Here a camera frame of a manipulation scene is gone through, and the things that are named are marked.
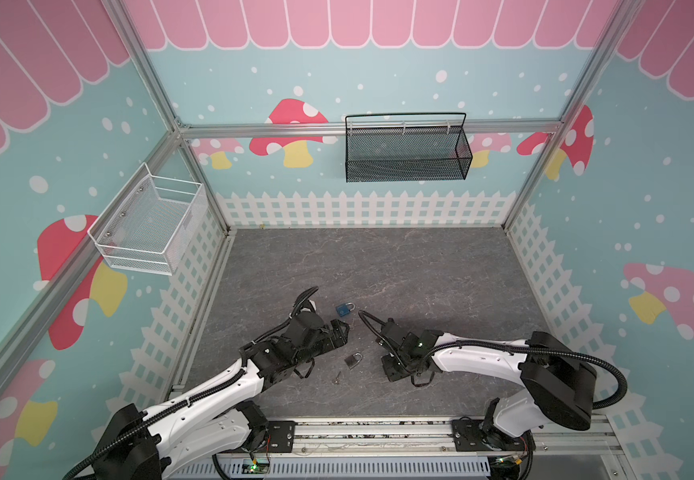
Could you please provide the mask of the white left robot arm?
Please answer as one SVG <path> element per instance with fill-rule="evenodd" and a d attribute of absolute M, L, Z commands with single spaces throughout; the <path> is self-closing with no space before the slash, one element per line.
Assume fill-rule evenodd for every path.
<path fill-rule="evenodd" d="M 297 376 L 311 375 L 317 357 L 345 346 L 349 325 L 325 321 L 311 287 L 284 322 L 239 349 L 227 369 L 161 404 L 128 404 L 108 423 L 93 452 L 68 479 L 166 479 L 188 464 L 227 450 L 255 450 L 268 422 L 254 397 Z"/>

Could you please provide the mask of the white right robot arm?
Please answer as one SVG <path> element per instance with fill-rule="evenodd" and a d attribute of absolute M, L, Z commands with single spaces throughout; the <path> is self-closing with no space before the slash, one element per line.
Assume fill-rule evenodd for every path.
<path fill-rule="evenodd" d="M 595 411 L 616 405 L 628 392 L 626 376 L 613 364 L 575 352 L 547 332 L 490 341 L 430 329 L 415 334 L 367 311 L 359 317 L 387 351 L 382 366 L 391 382 L 410 379 L 422 388 L 439 373 L 459 372 L 519 386 L 512 396 L 492 400 L 482 419 L 455 421 L 454 434 L 464 450 L 523 447 L 530 452 L 534 429 L 554 423 L 586 431 Z"/>

